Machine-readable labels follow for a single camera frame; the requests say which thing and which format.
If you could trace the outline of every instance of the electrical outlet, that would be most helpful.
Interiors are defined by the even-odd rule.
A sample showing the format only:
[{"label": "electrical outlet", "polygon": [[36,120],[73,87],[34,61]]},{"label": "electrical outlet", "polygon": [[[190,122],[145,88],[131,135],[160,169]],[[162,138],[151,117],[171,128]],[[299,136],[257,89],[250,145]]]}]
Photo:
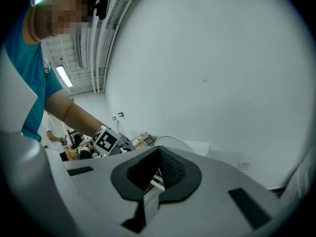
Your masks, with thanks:
[{"label": "electrical outlet", "polygon": [[250,160],[240,160],[238,163],[238,169],[247,170],[250,164],[251,164]]}]

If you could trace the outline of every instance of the man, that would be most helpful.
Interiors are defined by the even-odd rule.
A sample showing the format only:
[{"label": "man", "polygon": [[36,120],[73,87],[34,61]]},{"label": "man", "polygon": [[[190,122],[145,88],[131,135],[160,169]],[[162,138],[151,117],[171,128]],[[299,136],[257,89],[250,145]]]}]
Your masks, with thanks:
[{"label": "man", "polygon": [[48,137],[47,147],[57,151],[62,161],[67,161],[68,157],[61,144],[62,142],[66,142],[67,139],[56,136],[55,127],[48,111],[44,111],[41,126]]},{"label": "man", "polygon": [[87,22],[96,0],[42,0],[29,6],[4,41],[8,56],[28,86],[38,96],[22,128],[24,136],[41,141],[38,129],[44,109],[69,127],[92,137],[103,124],[65,94],[56,74],[44,74],[40,42],[69,33],[76,22]]}]

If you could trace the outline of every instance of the black rubber pad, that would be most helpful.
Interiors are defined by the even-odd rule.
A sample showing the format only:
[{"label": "black rubber pad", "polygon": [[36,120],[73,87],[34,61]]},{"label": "black rubber pad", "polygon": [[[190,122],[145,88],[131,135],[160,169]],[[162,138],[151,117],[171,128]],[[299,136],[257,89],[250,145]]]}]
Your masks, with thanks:
[{"label": "black rubber pad", "polygon": [[91,168],[90,166],[87,166],[87,167],[82,167],[82,168],[70,169],[68,170],[68,173],[70,176],[75,176],[75,175],[83,174],[92,170],[93,168]]},{"label": "black rubber pad", "polygon": [[116,166],[111,182],[123,199],[142,202],[144,191],[160,168],[165,191],[159,203],[182,202],[199,186],[202,173],[193,162],[160,146]]},{"label": "black rubber pad", "polygon": [[258,229],[271,220],[271,217],[242,188],[228,191],[228,193],[253,229]]}]

